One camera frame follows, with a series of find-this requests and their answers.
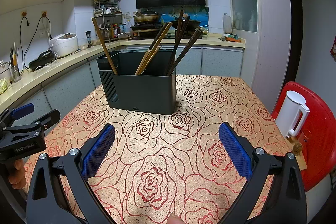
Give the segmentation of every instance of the silver bolt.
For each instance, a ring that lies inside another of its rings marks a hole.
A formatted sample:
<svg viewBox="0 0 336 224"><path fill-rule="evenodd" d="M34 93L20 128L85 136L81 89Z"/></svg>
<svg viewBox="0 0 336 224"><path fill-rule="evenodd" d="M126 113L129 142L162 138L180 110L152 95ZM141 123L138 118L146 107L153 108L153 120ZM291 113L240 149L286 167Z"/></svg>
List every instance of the silver bolt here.
<svg viewBox="0 0 336 224"><path fill-rule="evenodd" d="M46 153L42 153L42 154L39 156L39 159L40 159L40 160L44 160L46 157L47 157L47 154L46 154Z"/></svg>
<svg viewBox="0 0 336 224"><path fill-rule="evenodd" d="M295 158L293 153L288 153L287 157L290 158L291 160L293 160Z"/></svg>
<svg viewBox="0 0 336 224"><path fill-rule="evenodd" d="M265 154L265 150L263 150L262 148L258 147L255 152L258 154L258 155L263 155Z"/></svg>
<svg viewBox="0 0 336 224"><path fill-rule="evenodd" d="M77 148L72 148L69 153L70 153L70 155L74 156L78 153L78 149Z"/></svg>

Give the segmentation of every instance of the red plastic chair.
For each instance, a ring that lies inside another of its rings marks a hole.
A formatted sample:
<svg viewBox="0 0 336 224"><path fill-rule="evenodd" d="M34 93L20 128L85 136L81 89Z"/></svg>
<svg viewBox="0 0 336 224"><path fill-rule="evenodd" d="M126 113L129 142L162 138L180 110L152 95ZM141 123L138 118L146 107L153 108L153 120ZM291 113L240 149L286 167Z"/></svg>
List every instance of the red plastic chair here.
<svg viewBox="0 0 336 224"><path fill-rule="evenodd" d="M302 127L311 132L306 149L302 151L307 169L301 171L306 191L318 184L336 165L336 120L327 104L313 91L296 83L288 82L283 87L272 113L276 119L285 100L286 92L293 90L306 99L310 113Z"/></svg>

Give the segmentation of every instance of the wok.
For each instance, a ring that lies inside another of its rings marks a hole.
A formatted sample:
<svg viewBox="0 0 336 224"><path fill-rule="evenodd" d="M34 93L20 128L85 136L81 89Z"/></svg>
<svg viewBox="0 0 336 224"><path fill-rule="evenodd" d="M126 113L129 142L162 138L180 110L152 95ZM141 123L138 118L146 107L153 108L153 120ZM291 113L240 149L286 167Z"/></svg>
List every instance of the wok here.
<svg viewBox="0 0 336 224"><path fill-rule="evenodd" d="M177 29L177 24L179 23L178 20L174 20L174 21L171 21L171 23L173 23L173 27L175 29ZM196 30L196 28L200 25L200 21L198 20L192 20L190 19L189 20L189 23L188 23L188 26L187 26L187 29L185 29L186 31L194 31Z"/></svg>
<svg viewBox="0 0 336 224"><path fill-rule="evenodd" d="M161 18L161 14L158 14L155 11L144 11L144 12L134 12L135 16L133 17L135 22L138 24L151 24L157 23Z"/></svg>

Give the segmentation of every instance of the hand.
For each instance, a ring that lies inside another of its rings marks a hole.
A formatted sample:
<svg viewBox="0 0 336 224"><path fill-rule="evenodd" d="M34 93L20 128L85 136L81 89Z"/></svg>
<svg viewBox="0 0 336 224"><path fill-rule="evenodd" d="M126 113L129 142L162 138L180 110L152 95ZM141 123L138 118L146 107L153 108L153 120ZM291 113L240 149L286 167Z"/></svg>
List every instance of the hand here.
<svg viewBox="0 0 336 224"><path fill-rule="evenodd" d="M171 213L167 219L167 224L185 224L185 223L177 215Z"/></svg>
<svg viewBox="0 0 336 224"><path fill-rule="evenodd" d="M16 160L14 162L15 172L8 176L9 183L12 187L16 190L22 189L26 186L26 177L25 173L26 170L23 167L24 163L23 160Z"/></svg>

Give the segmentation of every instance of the rose pattern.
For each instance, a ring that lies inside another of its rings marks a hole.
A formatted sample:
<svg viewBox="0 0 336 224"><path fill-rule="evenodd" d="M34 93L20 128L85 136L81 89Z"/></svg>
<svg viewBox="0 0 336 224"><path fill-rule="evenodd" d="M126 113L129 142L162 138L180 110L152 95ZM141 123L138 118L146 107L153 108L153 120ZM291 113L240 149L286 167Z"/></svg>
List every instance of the rose pattern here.
<svg viewBox="0 0 336 224"><path fill-rule="evenodd" d="M288 152L274 120L242 79L205 75L176 75L176 108L169 116L111 109L99 86L45 137L45 152L65 155L111 123L115 142L88 183L117 223L166 223L174 213L187 224L216 224L246 182L219 141L222 122L254 147ZM25 164L28 183L37 159L33 155ZM67 180L61 180L71 208L82 217ZM260 212L271 181L252 216Z"/></svg>

